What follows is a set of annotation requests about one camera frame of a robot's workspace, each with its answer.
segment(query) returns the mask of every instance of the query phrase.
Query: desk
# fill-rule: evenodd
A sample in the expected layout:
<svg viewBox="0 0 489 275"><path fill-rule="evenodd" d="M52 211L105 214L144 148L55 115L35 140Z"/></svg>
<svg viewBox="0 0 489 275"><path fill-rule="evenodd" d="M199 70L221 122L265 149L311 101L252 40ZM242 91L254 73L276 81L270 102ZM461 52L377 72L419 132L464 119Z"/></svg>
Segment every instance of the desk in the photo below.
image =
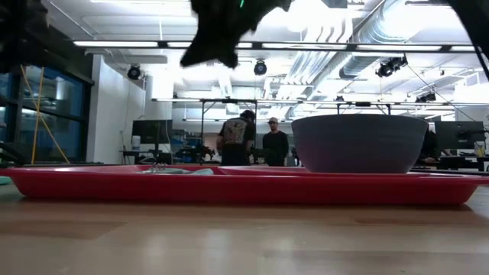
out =
<svg viewBox="0 0 489 275"><path fill-rule="evenodd" d="M134 164L136 164L136 159L141 155L141 154L151 154L153 157L154 152L153 151L143 151L143 150L120 150L120 153L122 153L122 164L125 164L125 158L129 157L134 157Z"/></svg>
<svg viewBox="0 0 489 275"><path fill-rule="evenodd" d="M484 172L484 162L489 161L489 157L472 157L472 156L445 156L440 157L437 169L458 170L458 169L477 169Z"/></svg>
<svg viewBox="0 0 489 275"><path fill-rule="evenodd" d="M26 274L485 275L489 189L460 207L151 205L0 186L0 267Z"/></svg>

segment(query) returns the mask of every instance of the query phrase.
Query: rope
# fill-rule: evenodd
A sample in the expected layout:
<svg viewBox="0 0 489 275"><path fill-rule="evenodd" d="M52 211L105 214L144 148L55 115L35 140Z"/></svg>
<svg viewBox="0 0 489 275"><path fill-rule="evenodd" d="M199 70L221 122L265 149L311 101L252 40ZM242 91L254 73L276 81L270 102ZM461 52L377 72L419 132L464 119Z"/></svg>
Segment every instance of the rope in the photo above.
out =
<svg viewBox="0 0 489 275"><path fill-rule="evenodd" d="M26 86L28 87L28 90L29 90L29 93L31 94L31 101L32 103L36 106L36 110L37 110L37 117L40 118L40 121L43 123L44 127L46 128L46 131L47 133L50 135L51 139L53 140L54 144L56 145L58 151L60 152L60 154L63 156L63 159L66 161L66 163L70 164L70 161L68 160L68 158L66 157L66 155L63 153L63 151L61 150L61 147L60 145L56 142L56 139L54 138L53 134L51 133L51 130L49 129L49 126L47 126L47 123L46 121L44 120L44 118L40 115L40 105L36 104L36 100L34 99L34 93L32 92L32 89L31 89L31 85L29 84L29 81L28 81L28 78L27 78L27 75L25 74L25 70L24 70L24 67L21 65L21 71L22 71L22 76L24 77L24 81L25 81L25 84Z"/></svg>
<svg viewBox="0 0 489 275"><path fill-rule="evenodd" d="M32 145L32 158L31 164L34 164L34 160L36 159L36 145L37 145L37 129L39 128L39 108L40 108L40 95L43 92L43 81L44 81L44 67L40 72L40 82L39 82L39 95L37 97L37 105L36 105L36 128L34 130L34 142Z"/></svg>

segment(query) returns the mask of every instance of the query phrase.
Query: black cloth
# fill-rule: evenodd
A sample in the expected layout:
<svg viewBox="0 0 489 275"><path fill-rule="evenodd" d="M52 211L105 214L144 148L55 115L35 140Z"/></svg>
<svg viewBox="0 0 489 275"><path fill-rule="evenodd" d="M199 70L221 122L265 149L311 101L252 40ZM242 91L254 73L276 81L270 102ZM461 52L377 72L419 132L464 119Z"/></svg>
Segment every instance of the black cloth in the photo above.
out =
<svg viewBox="0 0 489 275"><path fill-rule="evenodd" d="M289 138L282 131L270 132L263 137L263 148L267 150L265 161L268 166L282 167L289 153Z"/></svg>
<svg viewBox="0 0 489 275"><path fill-rule="evenodd" d="M245 118L227 120L219 133L222 137L222 166L250 165L247 144L254 140L253 122Z"/></svg>
<svg viewBox="0 0 489 275"><path fill-rule="evenodd" d="M432 131L427 131L425 133L425 140L423 141L423 147L421 148L421 153L419 154L418 160L422 161L427 157L432 157L437 159L439 157L439 150L436 144L436 134Z"/></svg>

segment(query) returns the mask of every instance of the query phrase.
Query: man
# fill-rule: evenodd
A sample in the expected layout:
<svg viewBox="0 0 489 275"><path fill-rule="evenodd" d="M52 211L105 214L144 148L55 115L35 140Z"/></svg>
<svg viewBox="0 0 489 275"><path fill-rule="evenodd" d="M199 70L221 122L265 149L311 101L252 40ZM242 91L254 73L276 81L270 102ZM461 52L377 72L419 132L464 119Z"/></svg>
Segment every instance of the man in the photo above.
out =
<svg viewBox="0 0 489 275"><path fill-rule="evenodd" d="M248 152L254 140L254 113L246 110L239 118L227 120L217 138L217 149L221 151L222 166L248 166Z"/></svg>
<svg viewBox="0 0 489 275"><path fill-rule="evenodd" d="M263 148L267 150L265 161L270 167L282 167L289 153L289 138L278 130L278 119L270 118L270 133L263 137Z"/></svg>

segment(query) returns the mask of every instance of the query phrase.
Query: person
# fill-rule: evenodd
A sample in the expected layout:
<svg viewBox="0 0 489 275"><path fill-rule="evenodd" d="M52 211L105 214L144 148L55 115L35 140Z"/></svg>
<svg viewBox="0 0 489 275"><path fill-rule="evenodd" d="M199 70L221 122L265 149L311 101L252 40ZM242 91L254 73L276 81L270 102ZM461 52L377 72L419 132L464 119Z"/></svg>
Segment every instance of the person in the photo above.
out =
<svg viewBox="0 0 489 275"><path fill-rule="evenodd" d="M254 140L255 115L246 110L239 118L227 120L219 133L216 145L222 152L222 166L249 166L251 142Z"/></svg>
<svg viewBox="0 0 489 275"><path fill-rule="evenodd" d="M263 148L267 150L265 162L270 167L282 167L289 153L289 138L278 130L278 119L270 118L270 132L263 137Z"/></svg>
<svg viewBox="0 0 489 275"><path fill-rule="evenodd" d="M451 156L449 150L441 150L445 155ZM421 152L419 153L418 163L437 163L439 159L438 145L436 143L436 134L426 129L425 139Z"/></svg>

